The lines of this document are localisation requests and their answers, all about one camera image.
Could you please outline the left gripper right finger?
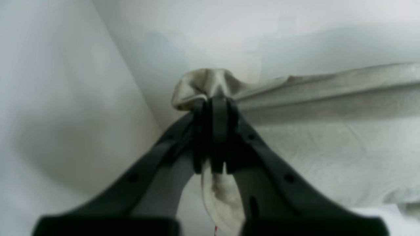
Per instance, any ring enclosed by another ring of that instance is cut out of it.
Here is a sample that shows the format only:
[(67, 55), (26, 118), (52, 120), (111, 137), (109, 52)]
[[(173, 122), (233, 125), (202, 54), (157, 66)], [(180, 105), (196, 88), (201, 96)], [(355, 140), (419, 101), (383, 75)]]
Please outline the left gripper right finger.
[(354, 214), (312, 187), (263, 141), (233, 100), (210, 100), (211, 171), (240, 192), (242, 236), (388, 236), (378, 217)]

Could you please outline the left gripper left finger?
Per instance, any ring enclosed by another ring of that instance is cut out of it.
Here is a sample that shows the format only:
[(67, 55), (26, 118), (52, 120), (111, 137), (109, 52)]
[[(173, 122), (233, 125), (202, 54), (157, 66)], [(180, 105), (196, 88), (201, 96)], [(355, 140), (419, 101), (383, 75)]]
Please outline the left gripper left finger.
[(105, 191), (56, 216), (44, 216), (34, 236), (182, 236), (176, 219), (182, 191), (199, 173), (198, 147), (207, 102), (175, 122), (152, 148)]

